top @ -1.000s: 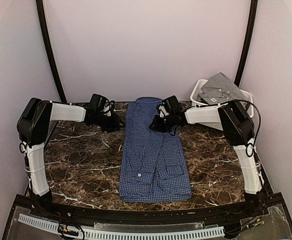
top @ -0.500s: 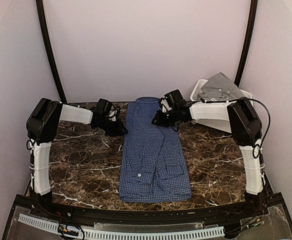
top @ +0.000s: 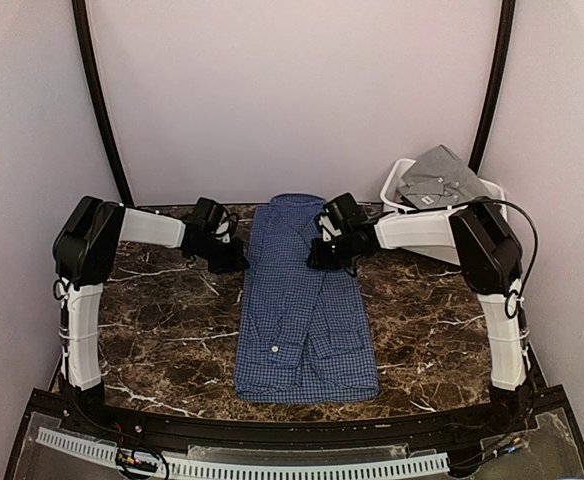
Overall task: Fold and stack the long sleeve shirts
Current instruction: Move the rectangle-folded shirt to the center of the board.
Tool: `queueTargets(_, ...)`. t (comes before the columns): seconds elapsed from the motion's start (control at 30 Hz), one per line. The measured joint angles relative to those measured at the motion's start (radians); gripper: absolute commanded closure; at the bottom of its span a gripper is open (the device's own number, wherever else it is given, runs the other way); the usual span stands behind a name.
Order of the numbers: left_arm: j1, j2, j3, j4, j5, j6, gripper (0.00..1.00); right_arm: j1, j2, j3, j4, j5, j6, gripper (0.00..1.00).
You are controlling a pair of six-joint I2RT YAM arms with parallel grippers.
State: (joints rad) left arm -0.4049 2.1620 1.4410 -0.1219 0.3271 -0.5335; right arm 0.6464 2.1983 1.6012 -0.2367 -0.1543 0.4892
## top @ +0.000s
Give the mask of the blue checked long sleeve shirt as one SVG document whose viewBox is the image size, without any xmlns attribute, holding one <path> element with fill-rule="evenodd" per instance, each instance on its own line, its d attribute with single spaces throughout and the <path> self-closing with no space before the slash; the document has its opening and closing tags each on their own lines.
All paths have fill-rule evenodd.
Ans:
<svg viewBox="0 0 584 480">
<path fill-rule="evenodd" d="M 255 210 L 234 372 L 244 401 L 351 403 L 381 392 L 357 279 L 307 264 L 323 205 L 281 194 Z"/>
</svg>

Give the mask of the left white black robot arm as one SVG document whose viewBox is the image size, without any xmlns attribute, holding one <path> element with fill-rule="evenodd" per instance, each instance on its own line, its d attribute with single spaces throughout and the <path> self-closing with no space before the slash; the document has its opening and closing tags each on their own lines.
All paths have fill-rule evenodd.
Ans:
<svg viewBox="0 0 584 480">
<path fill-rule="evenodd" d="M 98 359 L 98 314 L 104 284 L 118 246 L 137 243 L 176 249 L 201 258 L 213 274 L 249 268 L 238 217 L 221 204 L 199 198 L 183 220 L 86 196 L 78 203 L 53 245 L 57 279 L 53 294 L 61 308 L 61 375 L 79 391 L 102 386 Z"/>
</svg>

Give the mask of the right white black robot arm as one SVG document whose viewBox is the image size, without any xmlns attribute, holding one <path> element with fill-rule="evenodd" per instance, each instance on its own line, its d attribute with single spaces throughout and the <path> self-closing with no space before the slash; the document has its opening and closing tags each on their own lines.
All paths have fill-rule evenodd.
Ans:
<svg viewBox="0 0 584 480">
<path fill-rule="evenodd" d="M 458 205 L 396 211 L 370 216 L 349 193 L 326 203 L 315 217 L 320 233 L 307 260 L 316 270 L 356 272 L 356 263 L 379 250 L 414 250 L 427 256 L 446 249 L 446 262 L 459 266 L 477 295 L 487 324 L 491 384 L 516 391 L 531 368 L 529 328 L 523 293 L 531 268 L 523 247 L 502 213 L 508 203 L 480 197 Z"/>
</svg>

